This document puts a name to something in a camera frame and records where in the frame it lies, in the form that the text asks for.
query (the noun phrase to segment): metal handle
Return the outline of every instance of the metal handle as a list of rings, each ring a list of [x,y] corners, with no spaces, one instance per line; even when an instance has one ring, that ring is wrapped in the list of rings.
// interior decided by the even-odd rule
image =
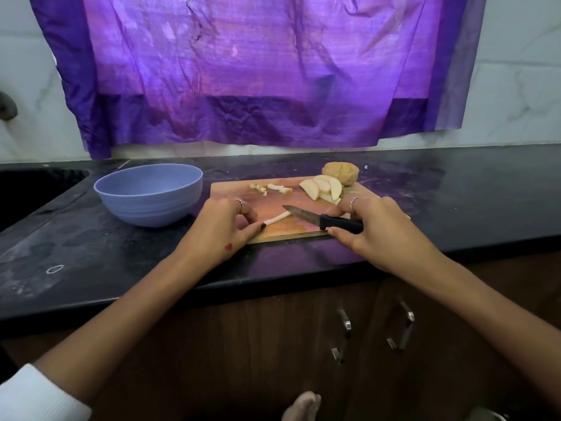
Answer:
[[[3,91],[0,91],[0,120],[8,121],[18,114],[18,107],[14,100]]]
[[[331,349],[331,353],[333,354],[335,361],[338,364],[341,364],[345,362],[345,351],[347,350],[347,342],[351,338],[352,326],[351,326],[351,321],[347,316],[347,313],[343,309],[339,310],[337,313],[341,318],[341,322],[343,322],[344,335],[343,335],[343,341],[341,342],[341,346],[339,348],[333,347]]]
[[[411,332],[413,332],[413,324],[415,323],[415,314],[411,311],[409,306],[407,306],[407,304],[405,304],[404,301],[400,301],[399,305],[405,311],[405,315],[406,315],[405,329],[401,334],[399,345],[396,345],[396,342],[392,338],[388,338],[386,340],[393,351],[405,350],[405,347],[407,346],[407,342],[411,337]]]

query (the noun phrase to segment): black knife handle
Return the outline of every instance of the black knife handle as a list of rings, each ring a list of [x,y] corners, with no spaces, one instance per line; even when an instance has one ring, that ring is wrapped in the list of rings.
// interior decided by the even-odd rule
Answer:
[[[322,214],[319,216],[319,229],[325,230],[326,227],[340,227],[341,229],[348,230],[350,233],[354,234],[362,233],[364,230],[362,222]]]

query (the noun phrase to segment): cabinet door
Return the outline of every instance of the cabinet door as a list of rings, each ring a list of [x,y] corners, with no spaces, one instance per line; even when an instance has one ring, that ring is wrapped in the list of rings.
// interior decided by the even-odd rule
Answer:
[[[561,326],[561,253],[470,266],[517,304]],[[406,325],[404,302],[415,322],[403,351],[393,351]],[[471,327],[404,282],[389,278],[378,292],[365,338],[348,421],[458,421],[481,405],[494,410],[546,408],[531,386]]]
[[[319,420],[342,419],[377,282],[174,311],[135,347],[93,403],[93,419],[280,419],[306,390]],[[345,362],[332,354],[351,322]],[[7,340],[19,365],[65,334]]]

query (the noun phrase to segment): hand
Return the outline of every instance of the hand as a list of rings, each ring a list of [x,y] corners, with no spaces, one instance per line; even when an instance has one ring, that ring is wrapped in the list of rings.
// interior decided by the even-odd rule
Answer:
[[[265,228],[264,223],[256,223],[257,213],[251,205],[245,202],[242,212],[240,209],[237,199],[207,199],[173,255],[204,263],[205,273],[229,259]],[[236,227],[239,214],[249,223],[242,230]]]
[[[351,199],[343,198],[327,215],[351,213],[352,219],[362,219],[364,232],[352,234],[330,227],[328,233],[375,267],[407,280],[443,257],[392,198],[357,198],[352,211]]]

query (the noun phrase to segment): kitchen counter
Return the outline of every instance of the kitchen counter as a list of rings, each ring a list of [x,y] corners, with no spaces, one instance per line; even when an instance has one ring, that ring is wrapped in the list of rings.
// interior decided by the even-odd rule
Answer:
[[[483,261],[561,247],[561,145],[357,151],[50,163],[90,176],[0,233],[2,337],[79,325],[122,296],[188,230],[217,181],[313,176],[331,161],[356,164],[359,182],[400,204],[437,247]],[[148,163],[193,164],[204,172],[193,215],[150,230],[122,223],[101,204],[95,180]],[[0,165],[0,169],[32,168]],[[54,266],[58,272],[47,274]],[[328,236],[250,245],[210,272],[181,305],[365,281],[384,275]]]

